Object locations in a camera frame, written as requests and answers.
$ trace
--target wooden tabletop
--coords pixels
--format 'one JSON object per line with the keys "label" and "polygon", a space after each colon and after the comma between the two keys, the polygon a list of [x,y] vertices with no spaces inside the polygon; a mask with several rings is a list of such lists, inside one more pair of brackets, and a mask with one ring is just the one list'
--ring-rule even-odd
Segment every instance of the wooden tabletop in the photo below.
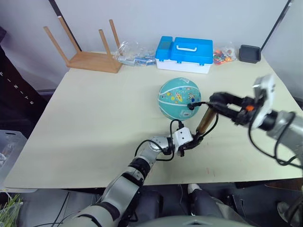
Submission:
{"label": "wooden tabletop", "polygon": [[[257,77],[273,73],[276,111],[302,111],[263,58],[257,64],[240,61],[213,65],[209,74],[156,67],[123,66],[117,74],[71,69],[42,114],[5,181],[13,188],[105,187],[132,161],[138,144],[152,136],[168,136],[169,123],[159,110],[157,95],[168,80],[185,77],[200,88],[202,100],[213,92],[253,96]],[[184,124],[196,130],[206,106]],[[254,141],[273,153],[275,141],[257,129]],[[292,152],[279,146],[279,156]],[[219,117],[217,127],[185,157],[157,162],[145,184],[239,182],[302,177],[291,166],[258,152],[247,128]]]}

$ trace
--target blue plastic item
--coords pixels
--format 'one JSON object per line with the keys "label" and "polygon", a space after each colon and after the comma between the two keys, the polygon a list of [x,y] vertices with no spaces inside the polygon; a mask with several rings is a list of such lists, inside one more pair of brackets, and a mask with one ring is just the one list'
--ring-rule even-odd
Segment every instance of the blue plastic item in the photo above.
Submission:
{"label": "blue plastic item", "polygon": [[200,101],[199,88],[186,78],[175,78],[166,82],[161,87],[158,97],[161,112],[171,120],[183,121],[194,116],[199,108],[190,110],[187,104]]}
{"label": "blue plastic item", "polygon": [[191,39],[162,36],[156,51],[156,59],[172,60],[177,63],[194,62],[199,65],[213,63],[213,41],[207,39]]}

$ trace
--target toolbox handle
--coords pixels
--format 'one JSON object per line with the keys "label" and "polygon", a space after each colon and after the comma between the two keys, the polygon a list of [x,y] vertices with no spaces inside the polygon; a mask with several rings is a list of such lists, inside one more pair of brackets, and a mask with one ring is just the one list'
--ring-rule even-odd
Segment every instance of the toolbox handle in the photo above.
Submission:
{"label": "toolbox handle", "polygon": [[180,50],[180,51],[191,51],[191,52],[196,52],[197,51],[197,48],[195,47],[194,49],[189,49],[189,48],[182,48],[182,47],[179,47],[179,45],[176,46],[176,49],[177,50]]}

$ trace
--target basketball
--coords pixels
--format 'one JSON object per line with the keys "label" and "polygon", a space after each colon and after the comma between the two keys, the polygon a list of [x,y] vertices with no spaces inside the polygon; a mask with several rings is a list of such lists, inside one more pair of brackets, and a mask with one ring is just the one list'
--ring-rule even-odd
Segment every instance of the basketball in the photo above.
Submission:
{"label": "basketball", "polygon": [[187,120],[194,116],[199,107],[190,110],[189,103],[201,101],[198,86],[186,78],[175,78],[167,81],[160,89],[158,102],[164,116],[169,119]]}

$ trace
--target gray wall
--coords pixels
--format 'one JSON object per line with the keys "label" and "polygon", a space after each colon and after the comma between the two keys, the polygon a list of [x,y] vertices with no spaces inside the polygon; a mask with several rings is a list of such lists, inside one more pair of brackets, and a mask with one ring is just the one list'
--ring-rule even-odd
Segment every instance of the gray wall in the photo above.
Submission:
{"label": "gray wall", "polygon": [[[102,28],[112,50],[115,42],[108,19],[114,20],[120,41],[136,40],[156,46],[161,35],[213,39],[215,44],[261,46],[286,0],[57,0],[68,25],[84,51],[103,51]],[[291,92],[298,96],[300,71],[292,61],[302,44],[300,9],[290,9],[274,34],[265,56]],[[49,26],[68,57],[75,50],[47,0],[0,0],[0,26],[8,34],[1,46],[21,75],[36,89],[56,88],[66,68],[43,26]]]}

